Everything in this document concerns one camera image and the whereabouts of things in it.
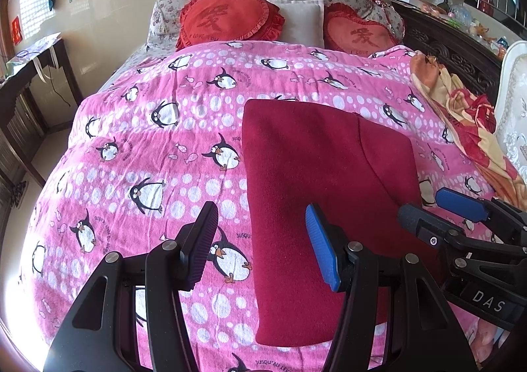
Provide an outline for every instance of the metal screw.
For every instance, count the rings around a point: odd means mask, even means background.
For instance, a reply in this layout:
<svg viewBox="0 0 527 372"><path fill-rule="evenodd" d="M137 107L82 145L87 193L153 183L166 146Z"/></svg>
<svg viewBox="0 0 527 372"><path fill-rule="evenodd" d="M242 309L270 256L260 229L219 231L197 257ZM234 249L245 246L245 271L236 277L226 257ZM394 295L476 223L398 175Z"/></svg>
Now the metal screw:
<svg viewBox="0 0 527 372"><path fill-rule="evenodd" d="M348 248L352 252L360 252L363 249L363 245L360 244L358 241L351 241L348 243Z"/></svg>
<svg viewBox="0 0 527 372"><path fill-rule="evenodd" d="M419 258L413 253L407 254L406 256L404 256L404 258L408 263L416 264L417 262L419 262Z"/></svg>
<svg viewBox="0 0 527 372"><path fill-rule="evenodd" d="M110 252L106 255L106 258L105 260L107 261L107 263L113 263L115 262L117 259L119 259L119 254L117 252Z"/></svg>
<svg viewBox="0 0 527 372"><path fill-rule="evenodd" d="M177 242L174 240L166 240L163 243L163 250L174 250L177 246Z"/></svg>
<svg viewBox="0 0 527 372"><path fill-rule="evenodd" d="M457 258L454 263L458 268L465 268L466 267L466 260L463 258Z"/></svg>

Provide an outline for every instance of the desk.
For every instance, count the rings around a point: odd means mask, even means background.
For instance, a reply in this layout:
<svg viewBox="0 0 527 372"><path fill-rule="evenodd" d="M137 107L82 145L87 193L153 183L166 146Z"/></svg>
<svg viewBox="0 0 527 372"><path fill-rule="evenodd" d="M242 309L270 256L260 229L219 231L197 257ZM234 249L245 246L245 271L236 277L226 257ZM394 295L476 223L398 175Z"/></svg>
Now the desk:
<svg viewBox="0 0 527 372"><path fill-rule="evenodd" d="M79 106L83 97L81 90L78 88L75 75L73 74L73 70L68 58L68 53L66 52L66 47L64 45L64 40L57 38L45 45L44 49L42 49L41 46L38 51L39 55L37 58L39 59L42 68L45 68L46 66L54 67L51 52L49 50L51 46L54 47L55 54L57 56L57 62L59 63L59 67L55 68L63 68L69 88L73 94L73 98L75 99L77 106ZM37 108L33 96L29 90L26 89L31 79L33 79L36 75L37 71L35 64L30 61L0 86L0 135L5 138L9 149L17 157L18 161L22 164L26 171L31 174L31 176L41 187L44 187L46 180L44 180L44 178L36 170L36 168L31 163L31 160L26 156L22 147L20 147L12 133L7 128L7 124L15 115L15 102L19 95L23 95L26 101L30 102L33 107ZM45 124L44 127L46 129L46 134L50 129ZM13 186L12 182L3 172L1 172L1 170L0 177L5 179L7 183Z"/></svg>

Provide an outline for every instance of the red folded blanket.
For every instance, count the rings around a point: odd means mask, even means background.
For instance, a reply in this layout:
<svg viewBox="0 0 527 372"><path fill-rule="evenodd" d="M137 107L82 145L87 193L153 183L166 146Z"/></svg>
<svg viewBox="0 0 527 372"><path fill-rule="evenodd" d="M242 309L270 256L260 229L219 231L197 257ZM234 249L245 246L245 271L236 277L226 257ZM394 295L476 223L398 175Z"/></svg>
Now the red folded blanket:
<svg viewBox="0 0 527 372"><path fill-rule="evenodd" d="M438 278L435 250L397 223L421 204L410 140L360 115L315 103L249 100L242 123L252 224L259 344L296 347L333 338L342 293L323 282L305 225L317 202L351 241L377 254L417 254ZM377 322L386 321L387 292Z"/></svg>

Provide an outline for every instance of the floral blanket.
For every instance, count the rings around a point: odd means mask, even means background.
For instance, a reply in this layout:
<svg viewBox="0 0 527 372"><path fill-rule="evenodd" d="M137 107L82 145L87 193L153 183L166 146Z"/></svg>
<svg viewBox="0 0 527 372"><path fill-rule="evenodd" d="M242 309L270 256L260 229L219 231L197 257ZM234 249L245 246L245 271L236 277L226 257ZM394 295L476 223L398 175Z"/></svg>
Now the floral blanket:
<svg viewBox="0 0 527 372"><path fill-rule="evenodd" d="M492 189L413 87L412 55L403 46L360 58L283 43L207 43L145 60L86 98L68 150L36 203L22 255L22 284L46 342L106 253L148 252L174 238L210 200L220 218L203 278L192 292L180 292L200 370L321 370L328 342L281 348L255 341L258 305L240 155L250 98L331 105L404 133L414 148L423 205L489 239L484 227L435 206L434 192L443 186L485 197ZM475 317L455 312L470 336ZM144 289L137 288L139 348L150 366L144 318ZM376 329L372 366L381 361L385 331L385 325Z"/></svg>

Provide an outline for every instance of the floor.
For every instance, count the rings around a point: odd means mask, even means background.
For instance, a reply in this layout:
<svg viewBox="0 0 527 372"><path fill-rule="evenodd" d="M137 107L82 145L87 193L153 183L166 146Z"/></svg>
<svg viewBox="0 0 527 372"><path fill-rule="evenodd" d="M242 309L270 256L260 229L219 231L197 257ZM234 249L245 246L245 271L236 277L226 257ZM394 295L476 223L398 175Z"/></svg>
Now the floor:
<svg viewBox="0 0 527 372"><path fill-rule="evenodd" d="M33 165L44 178L49 176L68 148L68 135L69 130L47 136L36 153ZM28 188L20 208L11 211L0 255L0 314L19 349L35 367L42 370L47 345L36 336L38 331L31 331L36 324L28 321L31 314L24 314L31 306L18 285L20 254L26 228L41 188L27 174L24 180L28 181Z"/></svg>

